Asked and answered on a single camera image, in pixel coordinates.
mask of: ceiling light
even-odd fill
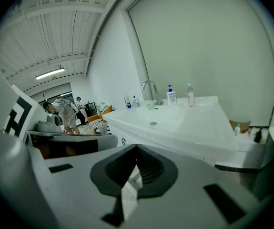
[[[71,94],[72,92],[66,93],[66,94],[61,94],[61,97],[63,97],[64,95],[68,95]]]
[[[46,76],[49,76],[49,75],[52,75],[52,74],[56,74],[56,73],[59,73],[59,72],[63,72],[63,71],[65,71],[64,68],[57,69],[57,70],[54,70],[54,71],[47,72],[45,74],[40,74],[40,75],[36,76],[35,79],[39,80],[39,79],[44,78]]]

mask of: white sink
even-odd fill
[[[149,102],[105,114],[104,119],[111,130],[116,126],[136,140],[141,137],[157,146],[214,160],[229,161],[234,157],[238,149],[236,136],[218,97],[195,98],[195,107],[188,106],[187,98],[178,98],[176,105],[156,105],[153,110],[146,108]]]

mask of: backpack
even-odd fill
[[[79,112],[78,107],[73,102],[69,101],[68,99],[58,98],[54,102],[57,104],[68,105],[71,109],[73,109],[75,113]]]

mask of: person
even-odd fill
[[[86,125],[86,121],[85,121],[85,116],[82,114],[81,109],[85,109],[85,107],[83,106],[83,104],[81,104],[81,98],[77,97],[76,98],[76,102],[75,105],[78,107],[79,111],[76,113],[76,117],[78,117],[81,121],[81,126],[82,128],[84,127],[84,125]]]
[[[44,102],[42,106],[46,111],[50,113],[59,113],[59,117],[63,122],[64,128],[69,134],[74,134],[71,128],[75,131],[75,134],[80,134],[80,131],[75,124],[76,115],[74,113],[74,110],[69,105],[60,103],[51,104],[49,102]]]

